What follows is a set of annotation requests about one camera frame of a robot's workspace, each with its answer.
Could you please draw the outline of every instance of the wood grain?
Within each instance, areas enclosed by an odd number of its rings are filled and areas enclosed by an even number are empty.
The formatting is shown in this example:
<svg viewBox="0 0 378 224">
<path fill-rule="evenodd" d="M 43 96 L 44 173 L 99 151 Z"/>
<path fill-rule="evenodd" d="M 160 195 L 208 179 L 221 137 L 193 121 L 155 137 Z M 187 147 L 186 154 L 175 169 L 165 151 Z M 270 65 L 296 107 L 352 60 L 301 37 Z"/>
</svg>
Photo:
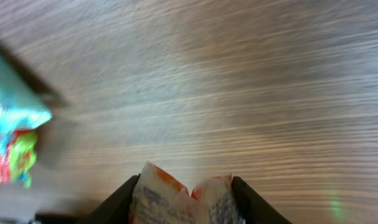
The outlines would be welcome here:
<svg viewBox="0 0 378 224">
<path fill-rule="evenodd" d="M 378 223 L 378 0 L 0 0 L 0 41 L 68 103 L 0 214 L 89 212 L 151 160 Z"/>
</svg>

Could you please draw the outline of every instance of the brown wooden tabletop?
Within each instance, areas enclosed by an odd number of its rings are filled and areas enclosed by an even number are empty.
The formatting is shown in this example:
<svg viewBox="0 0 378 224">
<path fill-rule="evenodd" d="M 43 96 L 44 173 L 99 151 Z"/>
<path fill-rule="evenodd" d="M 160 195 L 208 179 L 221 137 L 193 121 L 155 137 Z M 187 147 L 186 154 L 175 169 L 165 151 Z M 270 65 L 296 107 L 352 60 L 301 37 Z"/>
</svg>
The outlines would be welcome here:
<svg viewBox="0 0 378 224">
<path fill-rule="evenodd" d="M 64 101 L 1 215 L 86 213 L 150 160 L 378 223 L 378 0 L 0 0 L 0 42 Z"/>
</svg>

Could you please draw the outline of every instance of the teal plastic package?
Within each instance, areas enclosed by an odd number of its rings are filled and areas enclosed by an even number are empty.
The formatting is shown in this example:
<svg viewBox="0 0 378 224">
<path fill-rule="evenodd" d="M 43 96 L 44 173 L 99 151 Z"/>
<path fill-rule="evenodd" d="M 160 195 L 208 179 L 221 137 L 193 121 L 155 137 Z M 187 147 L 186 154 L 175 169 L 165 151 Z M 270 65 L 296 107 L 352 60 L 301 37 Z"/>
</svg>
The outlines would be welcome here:
<svg viewBox="0 0 378 224">
<path fill-rule="evenodd" d="M 52 113 L 0 56 L 0 134 L 35 129 Z"/>
</svg>

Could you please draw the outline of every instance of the snack bag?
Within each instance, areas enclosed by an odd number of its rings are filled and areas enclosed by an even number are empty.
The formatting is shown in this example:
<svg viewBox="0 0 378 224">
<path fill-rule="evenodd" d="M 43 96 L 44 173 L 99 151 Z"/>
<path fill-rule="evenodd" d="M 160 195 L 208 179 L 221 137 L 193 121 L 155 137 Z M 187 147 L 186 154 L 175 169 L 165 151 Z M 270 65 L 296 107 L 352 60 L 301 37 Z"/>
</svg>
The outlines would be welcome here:
<svg viewBox="0 0 378 224">
<path fill-rule="evenodd" d="M 203 180 L 192 191 L 147 162 L 133 191 L 130 223 L 244 223 L 230 187 L 231 175 Z"/>
<path fill-rule="evenodd" d="M 25 187 L 31 186 L 28 170 L 36 160 L 36 141 L 34 131 L 0 135 L 0 184 L 23 182 Z"/>
<path fill-rule="evenodd" d="M 51 117 L 50 111 L 0 56 L 0 134 L 35 129 Z"/>
</svg>

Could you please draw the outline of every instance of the plastic bag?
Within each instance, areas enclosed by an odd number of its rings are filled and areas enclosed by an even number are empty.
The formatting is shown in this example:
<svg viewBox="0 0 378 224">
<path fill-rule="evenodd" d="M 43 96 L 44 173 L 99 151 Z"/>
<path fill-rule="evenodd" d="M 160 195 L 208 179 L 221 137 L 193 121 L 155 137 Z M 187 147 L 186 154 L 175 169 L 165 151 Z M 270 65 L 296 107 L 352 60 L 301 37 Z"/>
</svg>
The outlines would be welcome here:
<svg viewBox="0 0 378 224">
<path fill-rule="evenodd" d="M 133 191 L 130 223 L 245 223 L 231 181 L 231 175 L 203 180 L 189 196 L 183 184 L 147 162 Z"/>
<path fill-rule="evenodd" d="M 0 134 L 35 129 L 51 117 L 50 111 L 0 56 Z"/>
<path fill-rule="evenodd" d="M 25 187 L 31 186 L 28 170 L 36 160 L 36 141 L 34 131 L 0 135 L 0 184 L 23 182 Z"/>
</svg>

